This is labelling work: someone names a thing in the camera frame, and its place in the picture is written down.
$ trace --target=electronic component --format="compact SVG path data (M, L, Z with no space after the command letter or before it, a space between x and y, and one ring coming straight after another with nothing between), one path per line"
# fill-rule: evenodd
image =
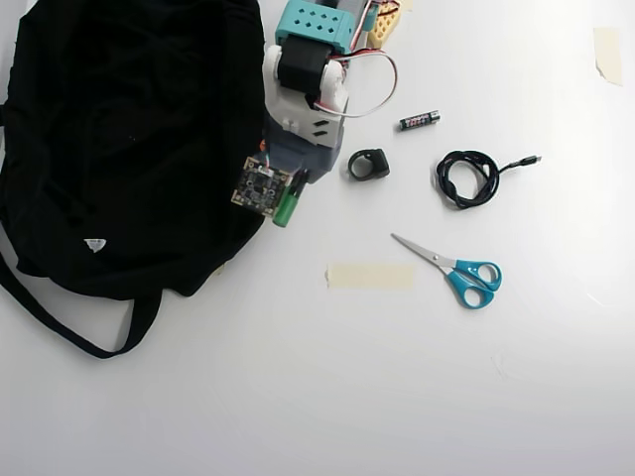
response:
M273 217L287 187L289 176L286 172L268 167L249 157L231 201L261 215Z
M439 121L441 121L441 114L439 111L427 112L426 114L402 119L399 121L399 128L402 131L408 131L409 129L417 129L418 127L437 124Z
M401 4L397 1L388 1L379 7L375 28L368 34L368 43L373 48L383 48L401 20L401 11Z

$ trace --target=black backpack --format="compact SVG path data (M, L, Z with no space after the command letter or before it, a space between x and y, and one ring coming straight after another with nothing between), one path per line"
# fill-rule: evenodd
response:
M262 138L263 50L257 0L40 0L0 108L0 219L22 273L133 299L128 339L63 326L2 257L0 285L95 357L137 346L164 289L193 295L262 224L230 200Z

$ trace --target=black ring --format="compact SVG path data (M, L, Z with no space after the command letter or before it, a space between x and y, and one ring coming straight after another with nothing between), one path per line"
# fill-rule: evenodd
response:
M365 176L359 176L354 171L355 163L360 159L366 159L372 165L372 170ZM381 149L368 149L353 154L348 161L348 171L350 176L357 181L367 181L371 179L381 179L390 174L390 166L386 160L386 155Z

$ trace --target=bag strap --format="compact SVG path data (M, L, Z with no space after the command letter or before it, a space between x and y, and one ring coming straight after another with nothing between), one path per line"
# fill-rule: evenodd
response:
M116 355L125 354L139 345L159 313L163 295L163 292L158 292L151 296L135 299L130 332L128 333L126 343L120 350L110 352L100 349L92 342L87 341L50 315L14 276L2 254L0 254L0 285L7 290L24 309L30 312L35 319L84 352L98 359L109 359Z

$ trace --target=cable connector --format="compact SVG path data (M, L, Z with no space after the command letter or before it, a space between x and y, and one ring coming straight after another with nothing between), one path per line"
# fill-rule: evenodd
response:
M539 161L541 161L543 158L541 156L531 156L531 157L526 157L525 159L523 159L522 161L518 161L518 162L512 162L510 165L505 166L503 169L501 169L501 173L508 170L508 169L514 169L516 167L527 167L527 166L532 166L533 164L537 164Z

